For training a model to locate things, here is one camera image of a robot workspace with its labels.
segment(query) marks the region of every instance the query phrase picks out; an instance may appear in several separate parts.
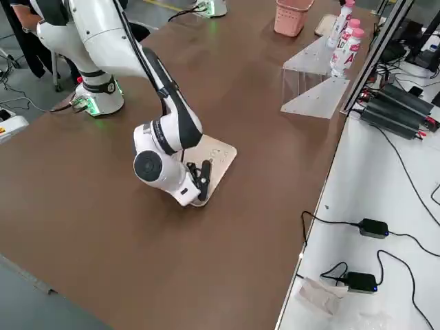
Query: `black power adapter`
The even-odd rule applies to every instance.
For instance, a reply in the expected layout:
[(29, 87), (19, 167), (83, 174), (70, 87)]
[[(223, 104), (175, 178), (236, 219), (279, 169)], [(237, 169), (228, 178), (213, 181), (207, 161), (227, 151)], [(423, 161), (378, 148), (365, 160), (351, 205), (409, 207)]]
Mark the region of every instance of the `black power adapter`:
[(390, 232), (386, 222), (364, 219), (358, 223), (359, 233), (362, 236), (373, 237), (374, 239), (385, 239)]
[(349, 287), (349, 292), (359, 294), (374, 294), (377, 292), (376, 277), (372, 274), (348, 272), (344, 284)]

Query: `plastic bottle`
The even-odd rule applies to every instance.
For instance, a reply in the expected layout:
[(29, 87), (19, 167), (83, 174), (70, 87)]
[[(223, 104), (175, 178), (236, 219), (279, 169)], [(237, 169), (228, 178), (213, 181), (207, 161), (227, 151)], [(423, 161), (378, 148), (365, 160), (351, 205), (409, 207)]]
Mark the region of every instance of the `plastic bottle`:
[(341, 13), (336, 19), (336, 22), (331, 30), (329, 40), (327, 41), (328, 47), (336, 48), (336, 46), (338, 45), (341, 33), (345, 30), (349, 21), (351, 20), (351, 13), (353, 11), (354, 5), (354, 0), (346, 0), (345, 5), (342, 6)]
[[(350, 39), (354, 29), (358, 29), (358, 28), (360, 28), (360, 20), (358, 20), (358, 19), (351, 19), (349, 21), (349, 24), (347, 25), (345, 31), (343, 31), (343, 33), (342, 33), (342, 35), (341, 35), (341, 37), (339, 39), (338, 46), (336, 47), (335, 52), (340, 52), (342, 50), (344, 45)], [(335, 63), (333, 61), (334, 58), (335, 57), (332, 57), (331, 61), (330, 61), (330, 66), (331, 66), (332, 69), (335, 67)]]
[(365, 32), (363, 29), (354, 29), (351, 37), (341, 51), (333, 53), (333, 58), (331, 59), (334, 62), (334, 67), (331, 70), (333, 77), (345, 77), (345, 71), (349, 69), (353, 63), (364, 35)]

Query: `white robotic arm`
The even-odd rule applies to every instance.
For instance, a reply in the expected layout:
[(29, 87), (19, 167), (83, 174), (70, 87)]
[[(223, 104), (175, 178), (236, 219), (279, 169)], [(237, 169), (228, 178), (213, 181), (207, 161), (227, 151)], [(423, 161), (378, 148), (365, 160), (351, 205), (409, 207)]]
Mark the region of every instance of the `white robotic arm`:
[(90, 101), (93, 116), (117, 111), (123, 104), (111, 75), (150, 80), (163, 116), (134, 131), (135, 174), (183, 206), (194, 201), (200, 190), (188, 169), (171, 156), (198, 145), (201, 123), (160, 59), (134, 39), (118, 0), (66, 0), (61, 7), (60, 0), (32, 4), (45, 18), (37, 27), (41, 42), (78, 66), (83, 83), (76, 94)]

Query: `bottle cap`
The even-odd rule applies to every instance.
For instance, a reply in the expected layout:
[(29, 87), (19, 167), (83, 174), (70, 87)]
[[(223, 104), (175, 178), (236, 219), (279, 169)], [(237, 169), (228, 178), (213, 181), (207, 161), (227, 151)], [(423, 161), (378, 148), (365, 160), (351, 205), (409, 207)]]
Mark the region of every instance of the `bottle cap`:
[(353, 30), (353, 33), (352, 33), (351, 36), (352, 36), (353, 38), (361, 39), (361, 38), (364, 37), (364, 34), (365, 34), (365, 32), (364, 32), (363, 29), (354, 29), (354, 30)]
[(351, 19), (349, 21), (349, 27), (352, 29), (360, 28), (360, 21), (358, 19)]
[(355, 5), (355, 0), (346, 0), (345, 6), (348, 8), (352, 8)]

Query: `brown tabletop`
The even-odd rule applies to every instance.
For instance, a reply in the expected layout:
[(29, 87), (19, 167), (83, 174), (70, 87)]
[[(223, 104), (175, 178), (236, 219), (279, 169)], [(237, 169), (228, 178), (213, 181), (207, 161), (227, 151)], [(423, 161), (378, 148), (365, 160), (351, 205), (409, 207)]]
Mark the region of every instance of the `brown tabletop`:
[(133, 174), (133, 129), (161, 113), (144, 80), (120, 80), (117, 114), (47, 114), (0, 146), (0, 253), (115, 329), (272, 330), (281, 310), (344, 124), (281, 113), (281, 67), (339, 5), (316, 0), (297, 38), (273, 32), (275, 1), (228, 8), (146, 41), (205, 133), (238, 149), (205, 208)]

